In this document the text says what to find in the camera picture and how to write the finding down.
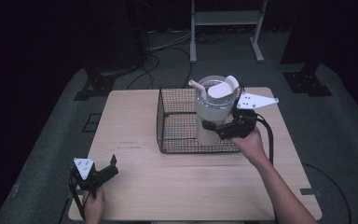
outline hand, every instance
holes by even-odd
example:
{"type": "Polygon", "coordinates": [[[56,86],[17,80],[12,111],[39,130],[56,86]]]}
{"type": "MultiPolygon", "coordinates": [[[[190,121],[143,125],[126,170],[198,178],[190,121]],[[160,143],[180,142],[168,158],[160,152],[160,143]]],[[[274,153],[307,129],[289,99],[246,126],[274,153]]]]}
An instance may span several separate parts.
{"type": "Polygon", "coordinates": [[[240,152],[254,166],[269,159],[264,151],[260,131],[257,127],[245,138],[233,137],[229,140],[238,147],[240,152]]]}
{"type": "Polygon", "coordinates": [[[103,187],[97,188],[96,192],[96,197],[94,198],[89,191],[83,191],[82,201],[87,224],[101,223],[101,221],[103,220],[103,212],[105,206],[103,187]]]}

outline dark background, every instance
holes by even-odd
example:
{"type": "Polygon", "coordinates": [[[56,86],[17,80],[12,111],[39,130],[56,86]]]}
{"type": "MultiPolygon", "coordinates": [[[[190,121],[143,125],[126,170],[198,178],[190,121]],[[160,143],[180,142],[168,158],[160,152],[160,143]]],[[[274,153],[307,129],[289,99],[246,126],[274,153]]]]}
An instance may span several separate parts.
{"type": "MultiPolygon", "coordinates": [[[[136,51],[126,56],[128,60],[119,60],[126,51],[115,47],[118,36],[135,39],[139,34],[114,28],[120,22],[115,23],[109,9],[114,11],[120,2],[0,0],[0,206],[86,55],[95,55],[97,50],[101,62],[121,68],[142,63],[143,52],[136,41],[136,51]],[[105,10],[99,10],[99,4],[105,10]]],[[[198,0],[197,8],[253,9],[257,2],[211,1],[209,5],[210,1],[198,0]]],[[[131,28],[136,30],[139,21],[132,7],[127,10],[131,28]]],[[[145,1],[143,28],[188,29],[189,10],[190,1],[145,1]]],[[[358,103],[358,1],[269,1],[263,30],[289,29],[292,34],[282,63],[304,63],[316,55],[340,75],[358,103]]]]}

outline black wire cage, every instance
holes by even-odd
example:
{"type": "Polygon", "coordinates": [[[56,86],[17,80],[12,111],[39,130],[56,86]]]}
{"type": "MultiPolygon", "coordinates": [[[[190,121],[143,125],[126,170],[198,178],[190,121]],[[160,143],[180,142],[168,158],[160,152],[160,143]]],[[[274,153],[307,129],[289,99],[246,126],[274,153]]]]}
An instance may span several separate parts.
{"type": "Polygon", "coordinates": [[[157,142],[164,154],[238,152],[228,140],[204,146],[196,138],[195,89],[160,89],[157,110],[157,142]]]}

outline white shelf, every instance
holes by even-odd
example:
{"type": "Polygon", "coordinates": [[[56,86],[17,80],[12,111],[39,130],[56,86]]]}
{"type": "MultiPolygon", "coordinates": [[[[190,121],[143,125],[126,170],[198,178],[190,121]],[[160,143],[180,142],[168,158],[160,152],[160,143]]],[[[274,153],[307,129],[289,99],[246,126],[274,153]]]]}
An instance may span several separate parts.
{"type": "Polygon", "coordinates": [[[196,12],[195,25],[257,24],[259,14],[259,10],[196,12]]]}

